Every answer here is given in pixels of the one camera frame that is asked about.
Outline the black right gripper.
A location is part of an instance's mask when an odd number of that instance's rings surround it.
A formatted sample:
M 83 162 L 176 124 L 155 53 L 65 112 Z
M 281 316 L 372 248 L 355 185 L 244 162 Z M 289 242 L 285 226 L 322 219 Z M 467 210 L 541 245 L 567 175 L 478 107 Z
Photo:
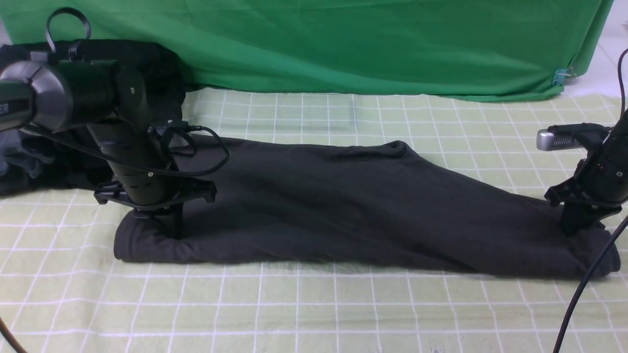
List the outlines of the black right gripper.
M 551 206 L 562 204 L 559 227 L 570 236 L 588 229 L 601 219 L 619 214 L 624 203 L 624 179 L 572 177 L 550 187 L 544 195 Z

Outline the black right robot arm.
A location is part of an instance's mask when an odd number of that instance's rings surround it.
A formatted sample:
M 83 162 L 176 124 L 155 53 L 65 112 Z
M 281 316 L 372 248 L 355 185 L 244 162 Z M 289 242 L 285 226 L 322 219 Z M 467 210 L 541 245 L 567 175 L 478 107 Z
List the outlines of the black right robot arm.
M 565 235 L 619 214 L 628 198 L 628 118 L 613 127 L 595 123 L 554 125 L 536 135 L 541 151 L 583 148 L 587 151 L 572 177 L 548 188 L 551 206 L 563 205 L 559 227 Z

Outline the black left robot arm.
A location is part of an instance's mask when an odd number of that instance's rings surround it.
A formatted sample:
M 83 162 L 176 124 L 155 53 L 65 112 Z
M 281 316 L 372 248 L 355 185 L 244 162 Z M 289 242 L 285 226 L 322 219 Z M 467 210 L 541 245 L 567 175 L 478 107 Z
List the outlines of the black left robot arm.
M 20 129 L 85 154 L 105 159 L 116 179 L 96 187 L 99 204 L 130 206 L 134 216 L 173 215 L 175 237 L 183 229 L 183 204 L 215 200 L 217 188 L 201 172 L 180 172 L 174 158 L 192 158 L 197 147 L 190 133 L 205 130 L 187 122 L 151 123 L 144 79 L 135 68 L 114 61 L 21 61 L 1 73 L 1 129 Z M 174 136 L 193 153 L 170 152 Z

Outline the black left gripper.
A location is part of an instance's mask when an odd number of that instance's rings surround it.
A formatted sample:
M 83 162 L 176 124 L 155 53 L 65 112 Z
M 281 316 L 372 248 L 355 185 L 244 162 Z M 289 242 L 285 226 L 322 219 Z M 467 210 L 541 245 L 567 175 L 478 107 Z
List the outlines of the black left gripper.
M 153 218 L 163 235 L 182 239 L 183 204 L 192 200 L 215 201 L 217 188 L 213 181 L 197 178 L 142 178 L 123 184 L 112 181 L 100 184 L 94 197 L 98 204 L 114 202 L 130 206 L 137 218 Z

